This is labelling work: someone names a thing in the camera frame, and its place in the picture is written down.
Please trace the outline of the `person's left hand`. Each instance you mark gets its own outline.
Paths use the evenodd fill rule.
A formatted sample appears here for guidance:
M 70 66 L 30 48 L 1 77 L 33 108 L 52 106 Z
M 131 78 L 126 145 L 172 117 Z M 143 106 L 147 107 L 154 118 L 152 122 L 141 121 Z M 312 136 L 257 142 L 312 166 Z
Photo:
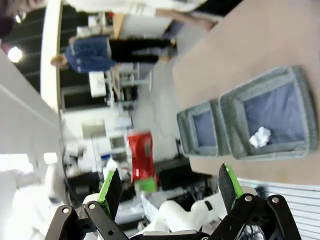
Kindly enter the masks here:
M 207 18 L 200 18 L 197 22 L 198 22 L 198 25 L 204 30 L 206 30 L 207 32 L 210 31 L 219 23 L 218 20 L 212 20 Z

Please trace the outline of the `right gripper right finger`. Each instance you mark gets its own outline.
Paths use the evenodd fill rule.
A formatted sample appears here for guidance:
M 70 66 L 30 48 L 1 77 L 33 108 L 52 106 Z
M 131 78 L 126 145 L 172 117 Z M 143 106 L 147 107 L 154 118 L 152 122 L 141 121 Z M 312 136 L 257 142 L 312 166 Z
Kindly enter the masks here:
M 258 227 L 265 240 L 300 240 L 301 235 L 286 199 L 266 199 L 245 193 L 228 164 L 222 164 L 218 186 L 227 215 L 210 235 L 211 240 L 238 240 L 246 227 Z

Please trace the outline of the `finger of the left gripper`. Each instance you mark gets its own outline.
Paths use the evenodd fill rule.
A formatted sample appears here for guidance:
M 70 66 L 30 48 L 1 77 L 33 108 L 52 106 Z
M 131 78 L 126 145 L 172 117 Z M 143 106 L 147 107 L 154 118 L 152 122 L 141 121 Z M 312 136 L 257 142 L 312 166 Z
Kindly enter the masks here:
M 153 193 L 157 191 L 157 181 L 154 177 L 136 180 L 134 187 L 138 192 Z

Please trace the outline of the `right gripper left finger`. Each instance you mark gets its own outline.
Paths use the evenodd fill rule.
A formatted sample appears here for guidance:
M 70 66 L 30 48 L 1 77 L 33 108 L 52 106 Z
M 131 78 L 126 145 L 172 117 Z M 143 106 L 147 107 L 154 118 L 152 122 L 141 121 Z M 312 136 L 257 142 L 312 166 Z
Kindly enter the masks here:
M 97 200 L 78 208 L 61 205 L 57 208 L 45 236 L 46 240 L 83 240 L 88 233 L 96 233 L 102 240 L 127 240 L 115 223 L 122 183 L 119 171 L 110 171 Z

